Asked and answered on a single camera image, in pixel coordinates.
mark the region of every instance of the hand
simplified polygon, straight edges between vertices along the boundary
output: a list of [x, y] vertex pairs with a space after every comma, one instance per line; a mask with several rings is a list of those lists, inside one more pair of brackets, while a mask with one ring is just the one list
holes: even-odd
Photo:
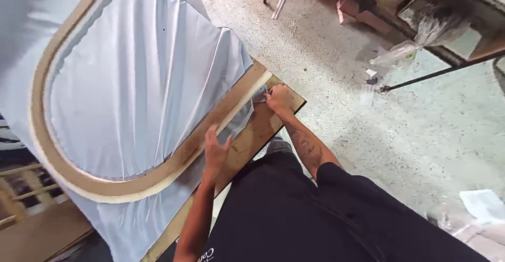
[[281, 116], [283, 114], [292, 114], [291, 103], [293, 96], [289, 93], [287, 85], [276, 85], [268, 93], [264, 93], [267, 98], [267, 105], [275, 114]]
[[232, 136], [230, 135], [224, 146], [221, 146], [216, 135], [218, 128], [219, 124], [214, 124], [205, 134], [205, 170], [202, 181], [210, 180], [214, 182], [216, 180], [219, 170], [224, 166], [230, 151]]

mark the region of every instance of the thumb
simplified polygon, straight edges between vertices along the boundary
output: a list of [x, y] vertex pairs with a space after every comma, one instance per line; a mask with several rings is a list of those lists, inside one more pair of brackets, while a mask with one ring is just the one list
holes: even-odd
[[231, 146], [231, 140], [233, 140], [232, 135], [228, 136], [228, 139], [226, 139], [226, 143], [224, 143], [224, 150], [229, 150]]

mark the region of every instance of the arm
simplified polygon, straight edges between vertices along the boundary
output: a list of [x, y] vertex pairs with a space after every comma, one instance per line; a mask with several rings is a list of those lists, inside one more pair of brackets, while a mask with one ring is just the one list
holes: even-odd
[[265, 94], [265, 97], [268, 107], [274, 110], [286, 126], [301, 162], [316, 181], [317, 169], [323, 163], [333, 162], [341, 167], [337, 158], [325, 144], [296, 118], [290, 108], [292, 96], [286, 85], [273, 87], [269, 93]]
[[175, 262], [198, 261], [209, 237], [216, 177], [228, 157], [232, 139], [230, 135], [221, 146], [216, 137], [218, 127], [218, 124], [212, 125], [205, 135], [205, 170], [179, 237]]

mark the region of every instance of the curved wooden frame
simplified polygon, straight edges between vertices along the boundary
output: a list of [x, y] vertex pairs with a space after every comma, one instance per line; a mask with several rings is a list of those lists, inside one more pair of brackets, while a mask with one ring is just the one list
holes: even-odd
[[220, 132], [245, 105], [254, 93], [272, 76], [266, 68], [255, 64], [238, 80], [221, 102], [195, 130], [165, 160], [150, 173], [128, 181], [106, 181], [80, 171], [58, 149], [46, 122], [46, 84], [49, 72], [60, 48], [97, 0], [81, 0], [54, 34], [45, 48], [35, 70], [30, 105], [31, 134], [41, 162], [51, 174], [68, 188], [97, 202], [123, 203], [137, 201], [157, 194], [172, 183], [204, 150], [205, 132], [220, 123]]

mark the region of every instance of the white fabric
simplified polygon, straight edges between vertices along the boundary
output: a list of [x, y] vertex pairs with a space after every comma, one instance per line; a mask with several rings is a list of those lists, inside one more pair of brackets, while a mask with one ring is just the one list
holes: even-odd
[[160, 164], [251, 65], [193, 4], [112, 0], [71, 48], [47, 119], [80, 169], [124, 180]]
[[[33, 72], [79, 0], [1, 1], [0, 112], [34, 151], [28, 118]], [[169, 155], [250, 64], [242, 42], [214, 27], [199, 0], [111, 0], [63, 59], [47, 116], [79, 168], [104, 178], [135, 176]], [[249, 103], [219, 137], [238, 133], [251, 113]], [[201, 156], [168, 188], [131, 203], [96, 203], [66, 191], [115, 261], [138, 261], [197, 186], [204, 166]]]

